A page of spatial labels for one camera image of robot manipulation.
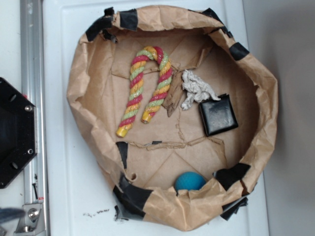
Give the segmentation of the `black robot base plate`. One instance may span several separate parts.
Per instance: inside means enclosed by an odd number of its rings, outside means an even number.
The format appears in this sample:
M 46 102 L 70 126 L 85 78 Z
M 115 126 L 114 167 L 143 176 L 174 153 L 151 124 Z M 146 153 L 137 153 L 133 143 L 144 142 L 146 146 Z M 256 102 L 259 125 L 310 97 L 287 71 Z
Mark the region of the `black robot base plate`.
M 5 189 L 36 155 L 35 106 L 0 79 L 0 187 Z

